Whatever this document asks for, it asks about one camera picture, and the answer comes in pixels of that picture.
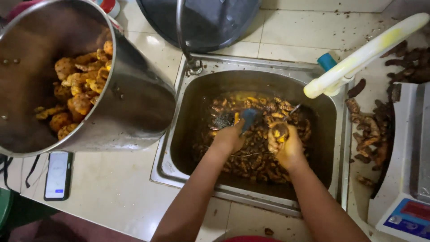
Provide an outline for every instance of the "smartphone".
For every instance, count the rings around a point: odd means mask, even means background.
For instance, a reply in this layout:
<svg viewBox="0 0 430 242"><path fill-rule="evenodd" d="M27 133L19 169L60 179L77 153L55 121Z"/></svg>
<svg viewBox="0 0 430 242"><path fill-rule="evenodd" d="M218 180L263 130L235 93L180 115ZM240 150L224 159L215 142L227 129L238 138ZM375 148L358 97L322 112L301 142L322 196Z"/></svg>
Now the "smartphone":
<svg viewBox="0 0 430 242"><path fill-rule="evenodd" d="M48 156L45 201L64 201L69 197L73 153L52 152Z"/></svg>

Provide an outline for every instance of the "white tiled countertop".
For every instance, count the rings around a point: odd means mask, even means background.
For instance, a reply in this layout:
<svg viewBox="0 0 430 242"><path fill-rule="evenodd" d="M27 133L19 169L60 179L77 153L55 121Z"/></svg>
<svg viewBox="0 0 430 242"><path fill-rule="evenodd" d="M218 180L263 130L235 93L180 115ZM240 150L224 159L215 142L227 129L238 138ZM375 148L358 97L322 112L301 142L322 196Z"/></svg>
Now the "white tiled countertop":
<svg viewBox="0 0 430 242"><path fill-rule="evenodd" d="M276 3L266 0L263 7L280 8L289 0ZM395 21L384 19L378 13L335 13L350 11L346 3L332 2L331 8L321 5L322 11L260 10L247 33L237 43L216 53L261 59L316 63L316 59L330 52L342 60L374 37L391 27ZM384 8L390 1L374 3L373 10ZM125 35L143 52L170 82L176 78L182 53L161 38L148 24L135 0L121 2L122 12L117 21L126 30ZM412 45L423 45L424 37L415 34ZM375 99L387 100L386 73L395 67L385 67L386 59L377 59L359 72L356 81L367 80L357 101L364 112L374 108ZM15 159L9 167L9 186L25 197L55 207L78 217L149 241L164 212L179 189L153 183L149 180L158 142L137 152L77 153L73 164L71 194L63 202L43 200L47 170L47 155L30 177L25 187L34 158ZM352 142L352 156L355 152ZM379 172L373 164L356 161L350 165L348 214L358 223L372 241L399 241L367 225L367 206L371 190L356 181L356 175L377 180ZM0 186L4 187L0 177ZM249 207L235 202L212 198L197 241L221 241L238 235L264 236L264 228L274 231L273 237L283 241L311 241L303 220Z"/></svg>

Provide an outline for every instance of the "dark pot lid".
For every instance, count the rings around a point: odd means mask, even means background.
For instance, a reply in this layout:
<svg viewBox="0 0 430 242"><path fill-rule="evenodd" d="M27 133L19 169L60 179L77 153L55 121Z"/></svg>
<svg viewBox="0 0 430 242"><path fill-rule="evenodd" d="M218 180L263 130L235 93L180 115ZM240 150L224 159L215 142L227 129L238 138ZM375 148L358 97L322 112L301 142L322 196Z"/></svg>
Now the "dark pot lid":
<svg viewBox="0 0 430 242"><path fill-rule="evenodd" d="M137 0L151 26L179 47L176 0ZM186 0L183 32L190 52L207 53L232 44L257 15L261 0Z"/></svg>

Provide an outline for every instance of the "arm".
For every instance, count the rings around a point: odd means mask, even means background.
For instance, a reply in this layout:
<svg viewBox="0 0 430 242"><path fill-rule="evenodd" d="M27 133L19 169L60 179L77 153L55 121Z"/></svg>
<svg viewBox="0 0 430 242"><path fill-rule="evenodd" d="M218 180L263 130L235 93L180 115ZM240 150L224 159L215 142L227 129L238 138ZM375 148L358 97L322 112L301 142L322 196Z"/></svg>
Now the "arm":
<svg viewBox="0 0 430 242"><path fill-rule="evenodd" d="M230 155L243 145L244 120L218 132L214 142L161 219L152 242L195 241L216 180Z"/></svg>
<svg viewBox="0 0 430 242"><path fill-rule="evenodd" d="M289 125L288 130L288 140L282 146L275 147L279 149L276 158L291 177L303 218L313 238L325 242L369 242L366 234L309 167L296 128Z"/></svg>

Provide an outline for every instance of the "phone screen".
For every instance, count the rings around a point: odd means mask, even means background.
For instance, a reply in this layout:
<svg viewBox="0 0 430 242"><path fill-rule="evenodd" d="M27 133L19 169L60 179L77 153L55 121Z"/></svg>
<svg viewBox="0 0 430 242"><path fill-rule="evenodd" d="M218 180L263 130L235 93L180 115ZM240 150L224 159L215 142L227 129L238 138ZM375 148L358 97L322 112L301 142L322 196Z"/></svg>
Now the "phone screen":
<svg viewBox="0 0 430 242"><path fill-rule="evenodd" d="M45 198L62 200L65 198L67 175L70 170L69 156L67 152L53 152L49 155L48 174L46 176Z"/></svg>

